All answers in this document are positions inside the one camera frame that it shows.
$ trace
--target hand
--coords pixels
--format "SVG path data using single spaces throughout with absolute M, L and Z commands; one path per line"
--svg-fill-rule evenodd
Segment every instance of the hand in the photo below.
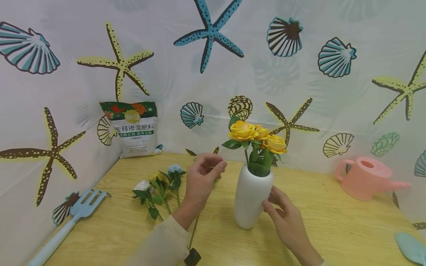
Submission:
M 206 153 L 187 168 L 187 190 L 181 206 L 172 213 L 173 218 L 188 230 L 200 214 L 213 190 L 213 183 L 225 171 L 227 163 L 222 157 Z
M 309 241 L 300 210 L 293 205 L 287 195 L 272 186 L 263 208 L 275 224 L 281 242 L 296 256 L 302 266 L 320 266 L 324 260 Z

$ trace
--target table surface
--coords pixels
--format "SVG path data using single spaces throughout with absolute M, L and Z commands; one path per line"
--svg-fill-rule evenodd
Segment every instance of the table surface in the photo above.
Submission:
M 173 153 L 120 159 L 96 186 L 112 197 L 77 223 L 46 265 L 123 265 L 159 223 L 149 216 L 146 206 L 132 198 L 132 189 L 157 170 L 166 172 L 175 163 L 186 168 L 193 159 Z M 242 165 L 228 162 L 200 215 L 193 241 L 202 256 L 198 265 L 299 265 L 279 241 L 266 213 L 250 230 L 235 223 L 233 202 Z M 347 195 L 331 175 L 285 168 L 273 171 L 274 184 L 301 210 L 312 244 L 331 265 L 413 265 L 399 251 L 394 234 L 407 232 L 425 241 L 389 196 L 378 194 L 372 201 L 362 202 Z M 185 181 L 183 178 L 181 199 Z M 176 201 L 169 202 L 175 209 Z M 166 218 L 167 211 L 162 206 L 159 209 Z

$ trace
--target garden fork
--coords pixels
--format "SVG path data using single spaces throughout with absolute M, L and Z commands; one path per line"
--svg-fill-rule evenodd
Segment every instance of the garden fork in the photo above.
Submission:
M 98 198 L 90 204 L 96 197 L 96 195 L 100 193 Z M 54 237 L 37 253 L 37 255 L 29 262 L 28 266 L 42 266 L 46 261 L 50 258 L 50 256 L 55 252 L 55 250 L 59 247 L 62 241 L 69 234 L 71 229 L 75 226 L 77 221 L 81 217 L 87 217 L 93 213 L 96 207 L 101 203 L 101 200 L 105 197 L 105 195 L 111 196 L 108 192 L 102 192 L 100 190 L 88 189 L 86 190 L 82 196 L 77 200 L 77 202 L 71 207 L 71 215 L 72 219 L 62 227 L 62 229 L 56 233 Z

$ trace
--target sleeve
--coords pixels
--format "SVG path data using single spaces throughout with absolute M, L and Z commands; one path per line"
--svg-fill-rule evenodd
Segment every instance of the sleeve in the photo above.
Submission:
M 126 266 L 175 266 L 189 255 L 189 238 L 170 215 L 139 245 Z

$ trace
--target white vase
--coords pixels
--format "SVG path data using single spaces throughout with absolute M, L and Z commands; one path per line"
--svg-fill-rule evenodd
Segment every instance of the white vase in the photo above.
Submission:
M 250 229 L 257 223 L 272 185 L 272 170 L 269 175 L 258 177 L 249 172 L 247 164 L 242 167 L 234 202 L 234 219 L 241 228 Z

